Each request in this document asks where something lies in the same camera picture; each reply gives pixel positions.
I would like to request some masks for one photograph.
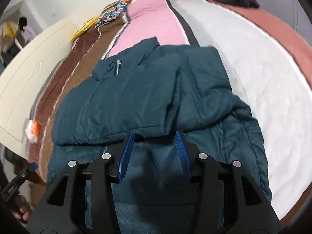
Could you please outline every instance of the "black stripe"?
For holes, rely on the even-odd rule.
[[[189,26],[189,24],[185,21],[185,19],[179,14],[179,12],[177,12],[171,5],[171,2],[170,0],[166,0],[169,8],[172,10],[172,12],[175,14],[175,16],[177,17],[177,19],[179,20],[180,24],[182,25],[184,31],[185,31],[185,34],[186,34],[186,37],[188,38],[188,42],[190,43],[190,45],[197,45],[199,46],[198,44],[198,41],[197,39],[195,38],[194,36],[194,33],[191,29],[191,27]]]

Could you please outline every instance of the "metal rivet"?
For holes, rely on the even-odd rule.
[[[69,166],[69,167],[74,167],[76,164],[77,164],[77,162],[76,162],[75,160],[71,160],[71,161],[68,163],[68,166]]]
[[[111,156],[112,156],[111,154],[105,153],[105,154],[102,155],[102,158],[103,158],[103,159],[110,159]]]
[[[207,159],[208,158],[208,155],[206,153],[200,153],[198,156],[200,159]]]
[[[239,161],[234,161],[234,162],[233,162],[233,165],[234,165],[235,167],[241,167],[241,162],[239,162]]]

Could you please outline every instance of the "pink stripe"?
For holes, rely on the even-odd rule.
[[[128,14],[131,22],[109,56],[152,37],[157,37],[160,45],[189,44],[183,27],[166,0],[137,0],[129,5]]]

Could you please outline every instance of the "bed frame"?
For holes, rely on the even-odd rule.
[[[70,51],[77,27],[69,18],[33,39],[0,76],[0,142],[27,157],[25,127],[32,105],[56,64]]]

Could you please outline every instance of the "yellow pillow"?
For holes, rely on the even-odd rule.
[[[74,33],[74,35],[71,37],[71,42],[74,42],[75,39],[77,39],[77,38],[80,37],[82,34],[84,34],[87,30],[89,30],[90,27],[96,23],[98,17],[99,17],[99,16],[96,16],[96,17],[94,17],[94,18],[91,18],[91,19],[88,20],[87,22],[85,22],[85,23],[83,24],[83,26],[80,27],[80,28]]]

